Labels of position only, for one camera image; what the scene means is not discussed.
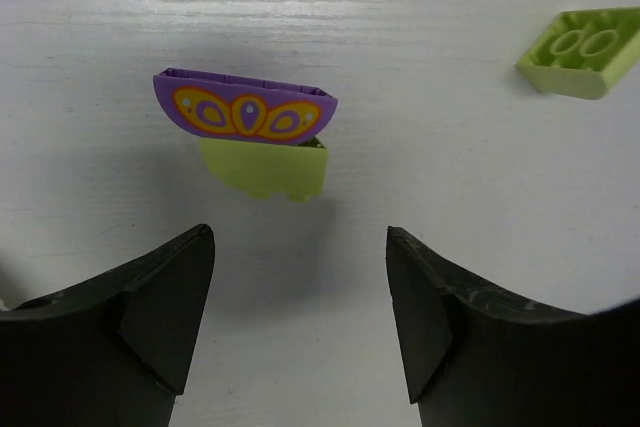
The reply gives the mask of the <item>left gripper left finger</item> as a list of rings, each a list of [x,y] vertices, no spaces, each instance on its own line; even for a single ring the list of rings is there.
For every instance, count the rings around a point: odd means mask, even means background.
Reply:
[[[1,314],[4,426],[166,426],[184,393],[215,261],[196,225]]]

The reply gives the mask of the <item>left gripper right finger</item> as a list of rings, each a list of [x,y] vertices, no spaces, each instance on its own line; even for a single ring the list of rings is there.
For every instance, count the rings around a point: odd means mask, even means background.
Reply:
[[[639,304],[580,314],[523,297],[403,228],[386,269],[410,402],[425,426],[635,426]]]

